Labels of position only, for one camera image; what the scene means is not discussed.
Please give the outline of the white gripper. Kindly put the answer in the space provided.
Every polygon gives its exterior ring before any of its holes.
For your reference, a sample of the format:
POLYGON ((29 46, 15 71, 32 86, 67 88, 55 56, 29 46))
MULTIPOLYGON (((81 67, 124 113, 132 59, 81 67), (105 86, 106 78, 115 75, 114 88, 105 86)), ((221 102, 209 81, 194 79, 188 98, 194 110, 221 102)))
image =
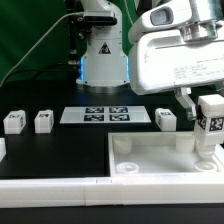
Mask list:
POLYGON ((197 118, 189 87, 224 81, 224 21, 216 23, 218 37, 185 42, 179 29, 152 32, 138 19, 128 38, 132 90, 138 95, 175 90, 189 121, 197 118))

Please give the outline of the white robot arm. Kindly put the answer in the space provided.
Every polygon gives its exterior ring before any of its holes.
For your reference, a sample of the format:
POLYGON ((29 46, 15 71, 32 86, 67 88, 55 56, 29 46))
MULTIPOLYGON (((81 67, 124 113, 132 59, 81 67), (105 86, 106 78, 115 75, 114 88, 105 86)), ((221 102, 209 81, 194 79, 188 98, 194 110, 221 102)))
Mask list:
POLYGON ((126 84, 138 95, 173 90, 195 120, 195 86, 224 82, 224 14, 221 0, 134 0, 138 19, 122 49, 122 12, 110 0, 64 0, 69 63, 77 84, 111 92, 126 84))

